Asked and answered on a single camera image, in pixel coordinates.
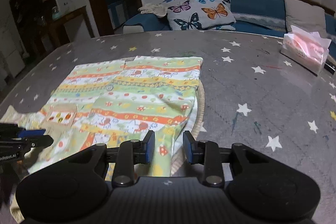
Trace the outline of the grey star tablecloth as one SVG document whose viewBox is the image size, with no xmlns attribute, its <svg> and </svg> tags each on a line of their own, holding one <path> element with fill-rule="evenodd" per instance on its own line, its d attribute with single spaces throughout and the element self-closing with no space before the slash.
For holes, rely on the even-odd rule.
<svg viewBox="0 0 336 224">
<path fill-rule="evenodd" d="M 222 31 L 113 35 L 59 47 L 1 103 L 38 112 L 77 65 L 147 57 L 201 57 L 198 138 L 243 143 L 312 177 L 321 190 L 316 223 L 335 223 L 335 77 L 284 56 L 282 40 Z"/>
</svg>

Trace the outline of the small black remote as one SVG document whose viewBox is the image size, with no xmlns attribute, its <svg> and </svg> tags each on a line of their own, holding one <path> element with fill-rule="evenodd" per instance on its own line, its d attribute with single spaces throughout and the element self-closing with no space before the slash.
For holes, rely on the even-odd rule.
<svg viewBox="0 0 336 224">
<path fill-rule="evenodd" d="M 325 65 L 324 65 L 324 68 L 329 71 L 331 74 L 334 74 L 335 73 L 335 70 L 336 70 L 336 66 L 335 64 L 333 64 L 331 61 L 329 60 L 326 60 L 325 62 Z"/>
</svg>

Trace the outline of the crumpled beige cloth on sofa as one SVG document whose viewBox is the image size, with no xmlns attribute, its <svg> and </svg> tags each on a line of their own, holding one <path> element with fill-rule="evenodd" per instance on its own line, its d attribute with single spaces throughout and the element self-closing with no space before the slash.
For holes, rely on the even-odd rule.
<svg viewBox="0 0 336 224">
<path fill-rule="evenodd" d="M 147 3 L 138 9 L 140 14 L 154 14 L 158 18 L 164 18 L 167 14 L 167 7 L 163 4 Z"/>
</svg>

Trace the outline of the butterfly print pillow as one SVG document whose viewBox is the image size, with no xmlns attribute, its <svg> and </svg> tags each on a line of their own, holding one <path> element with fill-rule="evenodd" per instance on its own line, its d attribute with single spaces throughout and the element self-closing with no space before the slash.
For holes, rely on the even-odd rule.
<svg viewBox="0 0 336 224">
<path fill-rule="evenodd" d="M 172 30 L 235 30 L 230 0 L 165 0 L 163 5 Z"/>
</svg>

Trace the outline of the colourful patterned child garment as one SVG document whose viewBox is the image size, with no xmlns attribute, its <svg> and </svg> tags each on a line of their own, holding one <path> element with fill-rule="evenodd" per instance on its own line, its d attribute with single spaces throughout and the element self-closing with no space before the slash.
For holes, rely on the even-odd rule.
<svg viewBox="0 0 336 224">
<path fill-rule="evenodd" d="M 197 112 L 201 57 L 147 57 L 77 65 L 35 113 L 9 106 L 3 122 L 45 129 L 53 144 L 38 153 L 34 173 L 92 145 L 117 147 L 155 132 L 153 160 L 137 175 L 170 176 L 181 132 Z"/>
</svg>

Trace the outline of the dark shelf cabinet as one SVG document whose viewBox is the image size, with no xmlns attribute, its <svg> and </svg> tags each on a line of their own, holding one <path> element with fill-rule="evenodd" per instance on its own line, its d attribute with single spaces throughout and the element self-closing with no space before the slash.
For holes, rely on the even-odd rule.
<svg viewBox="0 0 336 224">
<path fill-rule="evenodd" d="M 29 57 L 37 57 L 46 52 L 42 36 L 52 21 L 52 8 L 56 0 L 10 0 L 13 19 L 22 44 Z"/>
</svg>

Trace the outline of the beige cushion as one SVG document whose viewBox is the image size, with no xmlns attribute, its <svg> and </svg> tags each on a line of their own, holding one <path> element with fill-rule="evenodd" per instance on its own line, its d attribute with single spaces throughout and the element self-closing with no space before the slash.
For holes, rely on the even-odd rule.
<svg viewBox="0 0 336 224">
<path fill-rule="evenodd" d="M 291 26 L 296 26 L 307 32 L 318 32 L 320 37 L 327 38 L 323 8 L 299 0 L 284 1 L 288 32 L 292 32 Z"/>
</svg>

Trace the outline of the blue sofa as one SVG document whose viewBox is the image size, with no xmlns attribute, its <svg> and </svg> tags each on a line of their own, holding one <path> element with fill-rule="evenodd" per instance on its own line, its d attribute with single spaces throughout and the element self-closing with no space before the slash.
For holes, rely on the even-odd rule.
<svg viewBox="0 0 336 224">
<path fill-rule="evenodd" d="M 286 33 L 284 0 L 229 0 L 238 32 L 282 37 Z M 166 18 L 154 14 L 137 14 L 123 25 L 123 33 L 170 30 Z"/>
</svg>

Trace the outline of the pink tissue pack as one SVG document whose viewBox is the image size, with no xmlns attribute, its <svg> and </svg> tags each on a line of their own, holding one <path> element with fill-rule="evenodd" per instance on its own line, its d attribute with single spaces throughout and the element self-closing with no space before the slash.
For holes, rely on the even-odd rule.
<svg viewBox="0 0 336 224">
<path fill-rule="evenodd" d="M 291 32 L 284 35 L 280 52 L 317 76 L 324 68 L 330 44 L 331 39 L 320 37 L 318 32 L 307 32 L 291 25 Z"/>
</svg>

